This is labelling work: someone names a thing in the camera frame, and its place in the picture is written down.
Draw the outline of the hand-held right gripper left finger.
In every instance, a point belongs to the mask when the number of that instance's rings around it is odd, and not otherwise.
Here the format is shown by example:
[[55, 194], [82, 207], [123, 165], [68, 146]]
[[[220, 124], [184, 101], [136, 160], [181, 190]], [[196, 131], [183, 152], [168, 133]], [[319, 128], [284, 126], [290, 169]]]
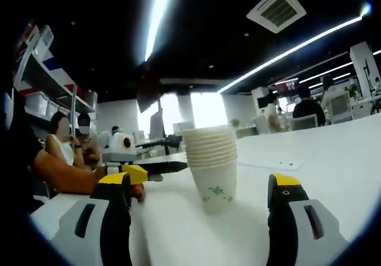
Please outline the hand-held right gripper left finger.
[[106, 176], [60, 218], [51, 243], [70, 265], [132, 264], [131, 188], [128, 173]]

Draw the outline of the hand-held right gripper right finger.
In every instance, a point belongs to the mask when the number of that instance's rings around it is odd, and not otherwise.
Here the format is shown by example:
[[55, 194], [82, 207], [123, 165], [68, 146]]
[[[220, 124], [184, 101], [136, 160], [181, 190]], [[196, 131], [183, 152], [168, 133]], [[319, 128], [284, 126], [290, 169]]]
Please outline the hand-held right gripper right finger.
[[267, 206], [267, 265], [330, 265], [348, 246], [338, 219], [292, 176], [269, 175]]

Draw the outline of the person's left hand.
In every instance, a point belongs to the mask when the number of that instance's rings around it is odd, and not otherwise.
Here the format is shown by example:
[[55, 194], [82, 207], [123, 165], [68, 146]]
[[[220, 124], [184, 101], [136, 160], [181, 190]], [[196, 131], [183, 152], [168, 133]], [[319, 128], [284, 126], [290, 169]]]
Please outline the person's left hand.
[[139, 203], [144, 202], [146, 193], [143, 184], [134, 184], [131, 189], [131, 197], [135, 198]]

